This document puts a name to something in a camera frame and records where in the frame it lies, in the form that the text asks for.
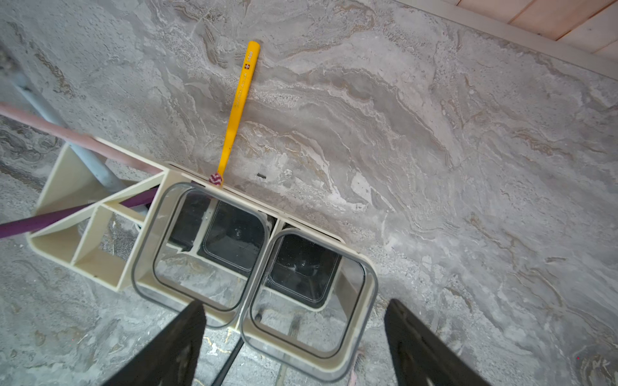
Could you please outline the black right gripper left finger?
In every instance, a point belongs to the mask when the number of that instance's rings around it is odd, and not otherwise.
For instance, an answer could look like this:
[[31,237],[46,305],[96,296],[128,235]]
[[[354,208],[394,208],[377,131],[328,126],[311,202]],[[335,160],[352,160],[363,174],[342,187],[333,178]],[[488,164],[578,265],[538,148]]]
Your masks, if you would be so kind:
[[105,384],[192,384],[205,328],[203,303],[193,301]]

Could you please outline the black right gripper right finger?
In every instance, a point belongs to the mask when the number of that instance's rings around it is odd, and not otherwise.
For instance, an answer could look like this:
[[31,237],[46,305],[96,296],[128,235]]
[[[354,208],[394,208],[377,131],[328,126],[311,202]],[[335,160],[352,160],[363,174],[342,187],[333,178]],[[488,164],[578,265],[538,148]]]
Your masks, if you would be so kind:
[[384,322],[399,385],[489,386],[399,300],[389,301]]

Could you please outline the yellow toothbrush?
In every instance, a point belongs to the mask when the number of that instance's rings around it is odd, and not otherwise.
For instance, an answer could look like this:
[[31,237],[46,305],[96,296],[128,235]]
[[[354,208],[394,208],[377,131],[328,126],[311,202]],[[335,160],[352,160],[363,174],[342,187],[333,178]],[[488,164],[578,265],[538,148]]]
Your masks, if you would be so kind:
[[225,170],[241,124],[242,114],[248,99],[249,89],[253,80],[260,51],[261,45],[258,42],[250,41],[248,43],[245,58],[241,67],[238,86],[234,93],[233,105],[229,116],[220,162],[217,167],[217,172],[209,177],[209,182],[216,186],[221,186],[224,183]]

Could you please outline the light pink toothbrush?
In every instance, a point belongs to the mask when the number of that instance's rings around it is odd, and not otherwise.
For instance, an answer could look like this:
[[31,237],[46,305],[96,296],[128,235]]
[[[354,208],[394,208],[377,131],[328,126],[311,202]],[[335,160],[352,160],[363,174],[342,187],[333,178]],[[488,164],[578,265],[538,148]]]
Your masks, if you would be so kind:
[[61,138],[66,142],[70,142],[89,151],[93,151],[108,159],[113,159],[116,162],[123,163],[128,167],[139,169],[152,175],[160,172],[159,168],[156,168],[146,162],[138,160],[135,157],[122,153],[121,151],[118,151],[111,146],[108,146],[98,141],[92,136],[77,133],[62,126],[52,124],[43,120],[42,118],[26,113],[20,109],[16,109],[4,102],[1,103],[1,115],[3,115],[4,117],[8,117],[16,122],[33,127],[37,130],[51,134],[55,137]]

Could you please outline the pale blue toothbrush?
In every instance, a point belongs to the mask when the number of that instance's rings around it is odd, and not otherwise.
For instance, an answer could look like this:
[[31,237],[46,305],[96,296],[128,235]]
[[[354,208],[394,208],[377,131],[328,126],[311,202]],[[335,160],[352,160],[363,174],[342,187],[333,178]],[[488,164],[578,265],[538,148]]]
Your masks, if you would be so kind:
[[106,163],[102,160],[103,158],[113,159],[128,167],[139,169],[152,175],[160,172],[158,168],[139,159],[130,157],[96,140],[96,138],[92,136],[70,130],[67,123],[36,89],[18,61],[5,47],[1,47],[1,76],[8,79],[14,88],[39,114],[35,116],[3,102],[1,104],[1,115],[63,139],[69,147],[72,148],[72,151],[80,159],[82,164],[89,170],[90,174],[92,174],[109,193],[114,194],[122,191],[126,188],[126,185],[106,166]]

